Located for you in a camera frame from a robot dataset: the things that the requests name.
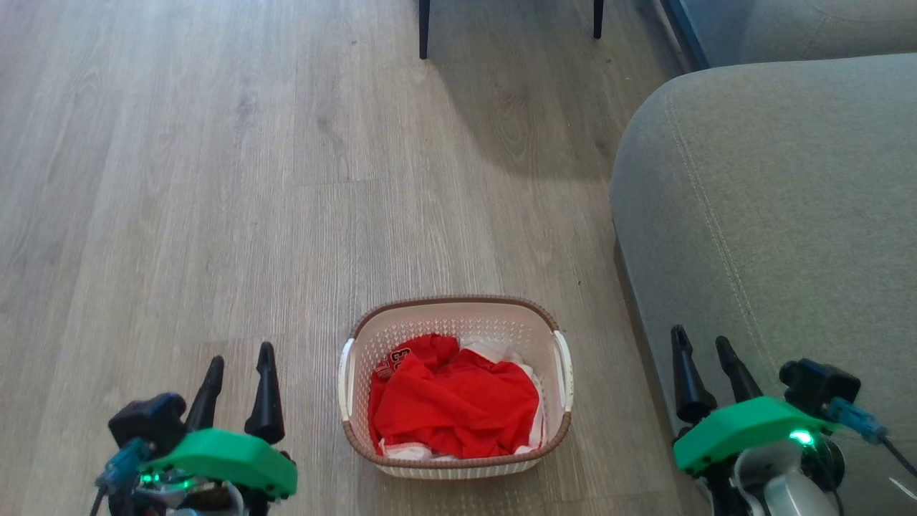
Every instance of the robotic arm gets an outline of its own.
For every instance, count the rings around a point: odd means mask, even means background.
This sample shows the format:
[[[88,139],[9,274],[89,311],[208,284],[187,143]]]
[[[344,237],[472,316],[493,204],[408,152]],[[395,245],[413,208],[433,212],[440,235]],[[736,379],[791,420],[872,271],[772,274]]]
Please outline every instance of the robotic arm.
[[[213,428],[223,368],[223,357],[211,361],[184,422],[175,393],[132,401],[108,422],[120,451],[95,481],[90,516],[105,497],[112,516],[267,516],[296,493],[295,462],[272,447],[284,436],[273,346],[261,345],[245,433]]]
[[[780,371],[786,400],[767,398],[725,337],[716,340],[735,404],[717,409],[703,386],[684,328],[671,331],[676,412],[688,428],[673,444],[678,468],[710,490],[718,516],[835,516],[826,493],[844,476],[844,459],[829,436],[842,424],[826,409],[852,407],[857,378],[810,360]]]

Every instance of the green led light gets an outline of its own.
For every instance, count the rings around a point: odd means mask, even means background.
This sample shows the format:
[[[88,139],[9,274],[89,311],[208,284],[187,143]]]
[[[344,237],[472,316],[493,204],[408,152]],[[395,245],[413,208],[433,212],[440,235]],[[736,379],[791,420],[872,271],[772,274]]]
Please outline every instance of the green led light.
[[[815,440],[812,438],[812,435],[805,430],[794,430],[793,432],[790,432],[790,438],[799,441],[799,443],[803,446],[808,446],[815,442]]]
[[[159,473],[157,473],[156,475],[141,475],[140,476],[141,484],[148,484],[150,482],[159,482],[159,481],[160,481]]]

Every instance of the blue cable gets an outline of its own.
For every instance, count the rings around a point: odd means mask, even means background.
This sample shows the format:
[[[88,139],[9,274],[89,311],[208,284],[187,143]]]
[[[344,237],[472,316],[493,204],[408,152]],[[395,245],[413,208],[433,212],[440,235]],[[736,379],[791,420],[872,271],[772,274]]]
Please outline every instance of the blue cable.
[[[94,516],[102,505],[102,498],[106,495],[118,492],[134,479],[140,465],[149,460],[149,448],[139,437],[135,437],[124,445],[124,448],[105,463],[105,469],[95,479],[95,485],[99,488],[93,501],[93,508],[90,515]]]
[[[834,398],[828,405],[825,416],[835,422],[860,434],[863,440],[870,444],[882,444],[898,459],[898,462],[908,470],[908,473],[917,477],[917,467],[908,462],[908,459],[898,451],[898,448],[887,437],[889,429],[876,421],[876,418],[865,410],[855,406],[846,399]]]

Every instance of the sofa seam stitching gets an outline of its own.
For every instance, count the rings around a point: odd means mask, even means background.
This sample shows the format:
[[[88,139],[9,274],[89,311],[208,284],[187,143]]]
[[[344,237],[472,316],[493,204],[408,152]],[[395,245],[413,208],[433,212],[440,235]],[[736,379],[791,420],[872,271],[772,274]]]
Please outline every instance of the sofa seam stitching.
[[[694,157],[691,155],[691,150],[688,149],[688,143],[685,141],[684,133],[681,132],[681,126],[679,125],[678,121],[678,113],[675,111],[675,101],[673,96],[673,94],[668,94],[666,97],[666,120],[668,122],[669,128],[672,130],[672,135],[675,137],[675,144],[679,148],[681,162],[684,164],[685,170],[688,173],[688,178],[691,181],[691,187],[694,190],[694,195],[697,197],[698,202],[701,204],[701,211],[703,213],[704,222],[707,225],[707,230],[709,230],[711,233],[711,240],[713,240],[713,245],[716,247],[716,251],[720,254],[720,259],[723,261],[726,277],[728,278],[730,287],[733,290],[735,302],[738,305],[739,311],[742,313],[742,320],[746,325],[748,336],[751,337],[752,343],[758,349],[758,352],[767,356],[771,367],[776,367],[774,358],[770,355],[770,351],[767,350],[763,345],[764,338],[761,334],[761,328],[758,324],[757,317],[755,316],[754,310],[751,308],[751,302],[748,300],[748,294],[745,291],[745,288],[742,286],[742,280],[739,277],[738,269],[735,267],[735,260],[733,259],[732,254],[729,252],[729,247],[726,245],[726,240],[723,236],[722,228],[720,228],[720,223],[716,217],[716,213],[713,211],[713,207],[710,205],[710,198],[707,196],[707,191],[703,187],[700,175],[697,174],[697,165],[694,162]],[[703,198],[701,197],[701,192],[698,191],[698,186],[703,192]],[[713,225],[715,225],[716,228],[715,230],[710,223],[710,219],[713,219]],[[752,325],[748,321],[748,315],[750,315],[752,321],[754,321],[755,330],[757,330],[759,338],[756,338],[755,332],[752,331]]]

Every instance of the brown basket rim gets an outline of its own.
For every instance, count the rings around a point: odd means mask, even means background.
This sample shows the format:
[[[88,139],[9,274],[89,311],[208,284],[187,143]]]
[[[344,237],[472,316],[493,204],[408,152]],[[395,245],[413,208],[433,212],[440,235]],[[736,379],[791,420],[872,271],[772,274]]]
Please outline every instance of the brown basket rim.
[[[356,339],[360,331],[366,326],[366,323],[369,322],[372,318],[381,314],[382,312],[395,309],[395,308],[406,308],[406,307],[416,307],[420,305],[440,305],[440,304],[450,304],[450,303],[493,303],[493,304],[504,304],[504,305],[516,305],[519,307],[529,308],[534,311],[538,316],[541,317],[547,323],[547,326],[551,331],[559,331],[558,324],[554,321],[554,318],[551,317],[551,314],[547,313],[547,310],[542,308],[540,305],[524,299],[522,297],[507,297],[507,296],[491,296],[491,295],[477,295],[477,296],[434,296],[434,297],[416,297],[412,299],[407,299],[405,301],[398,301],[395,303],[388,303],[380,307],[374,308],[364,315],[357,325],[354,327],[352,333],[350,333],[351,339]],[[558,433],[547,442],[544,446],[533,450],[527,454],[519,455],[504,455],[500,457],[485,457],[480,459],[460,459],[455,461],[409,461],[404,459],[390,459],[387,457],[379,456],[376,454],[376,450],[369,450],[363,446],[358,440],[357,436],[354,435],[353,425],[350,421],[344,421],[344,435],[347,436],[347,440],[350,443],[350,446],[364,459],[372,462],[376,466],[383,467],[401,467],[401,468],[410,468],[410,469],[462,469],[470,467],[490,467],[490,466],[505,466],[508,464],[516,464],[522,462],[528,462],[540,459],[545,455],[554,451],[560,445],[560,442],[564,440],[564,437],[567,436],[569,431],[570,424],[573,420],[573,414],[567,410],[564,412],[563,419],[560,421],[560,429]]]

